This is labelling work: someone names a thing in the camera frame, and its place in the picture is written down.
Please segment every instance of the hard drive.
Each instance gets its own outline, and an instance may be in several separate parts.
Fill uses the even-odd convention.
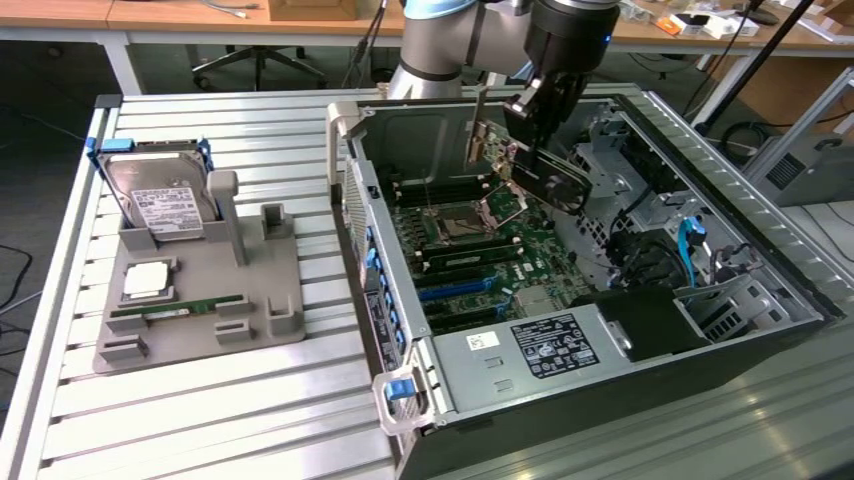
[[[104,141],[97,166],[129,228],[148,228],[158,241],[202,236],[202,222],[218,218],[206,191],[212,170],[205,141]]]

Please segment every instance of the aluminum extrusion table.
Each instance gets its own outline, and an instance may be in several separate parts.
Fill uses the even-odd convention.
[[[209,138],[216,167],[237,172],[238,213],[281,201],[296,215],[308,339],[93,374],[118,210],[81,156],[0,440],[0,477],[393,478],[324,164],[325,105],[374,96],[264,92],[100,104],[89,136]],[[852,344],[851,323],[836,325],[724,387],[443,478],[779,479],[834,470],[854,452]]]

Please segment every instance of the warning label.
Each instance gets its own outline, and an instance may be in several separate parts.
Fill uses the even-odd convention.
[[[536,378],[547,378],[599,363],[571,314],[523,323],[511,330]]]
[[[185,232],[201,229],[198,207],[192,188],[134,190],[133,202],[152,233]]]

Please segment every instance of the motherboard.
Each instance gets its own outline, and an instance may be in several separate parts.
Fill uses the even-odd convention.
[[[561,310],[592,291],[545,208],[499,174],[394,184],[385,198],[435,334]]]

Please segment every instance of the office chair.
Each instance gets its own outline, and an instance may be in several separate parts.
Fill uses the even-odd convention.
[[[249,58],[254,59],[254,91],[260,91],[261,89],[261,70],[265,68],[266,60],[272,60],[273,62],[278,62],[281,65],[286,65],[288,67],[298,70],[300,72],[306,73],[313,76],[317,81],[317,88],[325,88],[326,79],[325,74],[317,70],[310,65],[300,62],[298,60],[292,59],[290,57],[278,53],[277,50],[289,47],[264,47],[264,46],[250,46],[241,50],[237,50],[233,45],[225,46],[225,55],[218,57],[216,60],[204,63],[198,66],[192,67],[192,81],[196,86],[206,90],[210,86],[210,81],[206,77],[204,77],[204,73],[212,70],[216,70],[225,65],[230,65],[234,62],[241,60],[246,60]],[[305,49],[302,47],[296,48],[296,58],[305,58]]]

